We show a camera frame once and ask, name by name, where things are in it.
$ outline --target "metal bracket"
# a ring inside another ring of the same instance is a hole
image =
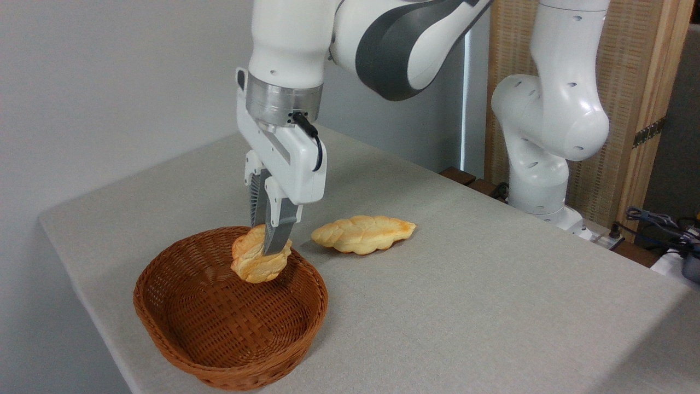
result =
[[[644,128],[644,130],[635,134],[634,145],[632,146],[632,148],[636,148],[641,144],[647,142],[648,140],[651,140],[652,138],[656,137],[658,134],[661,134],[661,131],[664,130],[665,123],[666,117],[664,116],[663,118],[654,122],[652,125],[649,125],[646,128]]]

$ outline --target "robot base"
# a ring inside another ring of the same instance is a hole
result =
[[[567,206],[564,206],[555,213],[533,216],[585,240],[591,240],[593,236],[593,233],[589,229],[586,229],[581,214]]]

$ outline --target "table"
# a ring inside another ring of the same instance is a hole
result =
[[[306,359],[261,393],[698,393],[700,294],[505,204],[331,130],[325,198],[294,248],[329,312]],[[222,393],[170,365],[132,305],[174,241],[247,224],[241,135],[41,215],[134,393]],[[310,241],[352,215],[417,223],[366,257]]]

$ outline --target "white wall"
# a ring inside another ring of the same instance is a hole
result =
[[[233,133],[251,9],[241,0],[2,3],[0,393],[128,391],[37,217]],[[441,170],[459,164],[461,78],[458,53],[424,94],[376,104],[331,67],[321,119]]]

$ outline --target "bread roll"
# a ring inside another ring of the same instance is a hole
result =
[[[377,249],[387,250],[397,240],[409,238],[415,228],[413,223],[392,217],[354,216],[316,229],[311,239],[339,252],[370,254]]]
[[[263,256],[264,242],[264,224],[253,227],[245,236],[233,242],[231,269],[246,282],[261,283],[275,279],[287,265],[287,257],[292,254],[292,241],[288,240],[280,253]]]

